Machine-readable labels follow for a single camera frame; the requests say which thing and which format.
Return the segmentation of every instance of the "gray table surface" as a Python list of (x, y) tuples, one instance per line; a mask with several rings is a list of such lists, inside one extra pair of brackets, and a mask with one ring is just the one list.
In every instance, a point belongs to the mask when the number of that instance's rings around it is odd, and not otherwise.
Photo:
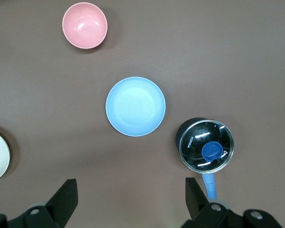
[[(285, 0), (95, 0), (108, 33), (91, 50), (63, 35), (74, 3), (0, 0), (0, 134), (12, 156), (0, 213), (15, 218), (76, 178), (67, 228), (180, 227), (190, 218), (185, 178), (203, 183), (175, 134), (206, 117), (235, 138), (218, 197), (285, 227)], [(166, 98), (162, 124), (143, 137), (117, 132), (105, 114), (108, 92), (130, 76)]]

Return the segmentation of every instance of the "screw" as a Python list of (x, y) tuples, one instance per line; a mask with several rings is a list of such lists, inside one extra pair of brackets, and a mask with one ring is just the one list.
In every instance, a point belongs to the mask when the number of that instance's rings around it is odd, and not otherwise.
[(212, 204), (211, 208), (212, 208), (212, 210), (215, 210), (215, 211), (221, 211), (222, 210), (222, 208), (220, 208), (220, 206), (218, 204)]
[(30, 215), (36, 215), (37, 213), (39, 213), (39, 209), (38, 208), (36, 208), (36, 209), (33, 209), (29, 214)]
[(250, 214), (251, 214), (252, 217), (254, 217), (254, 218), (258, 219), (258, 220), (263, 218), (263, 216), (259, 212), (255, 211), (255, 210), (250, 212)]

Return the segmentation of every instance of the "blue handle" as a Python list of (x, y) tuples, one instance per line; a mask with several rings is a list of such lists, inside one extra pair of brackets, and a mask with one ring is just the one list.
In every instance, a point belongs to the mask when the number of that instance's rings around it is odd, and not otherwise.
[(202, 175), (208, 199), (217, 199), (217, 187), (215, 184), (214, 173)]

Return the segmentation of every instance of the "blue plate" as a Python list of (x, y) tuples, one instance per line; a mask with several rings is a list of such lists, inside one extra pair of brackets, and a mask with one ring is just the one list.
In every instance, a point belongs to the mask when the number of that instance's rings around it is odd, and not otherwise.
[(117, 131), (128, 136), (143, 136), (160, 125), (166, 103), (154, 82), (143, 77), (129, 77), (113, 86), (105, 110)]

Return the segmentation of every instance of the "lid knob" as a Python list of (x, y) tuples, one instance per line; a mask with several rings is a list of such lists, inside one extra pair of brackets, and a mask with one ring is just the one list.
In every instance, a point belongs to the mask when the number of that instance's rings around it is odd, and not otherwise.
[(222, 145), (216, 141), (206, 143), (201, 149), (201, 155), (208, 162), (213, 162), (215, 159), (221, 158), (224, 154)]

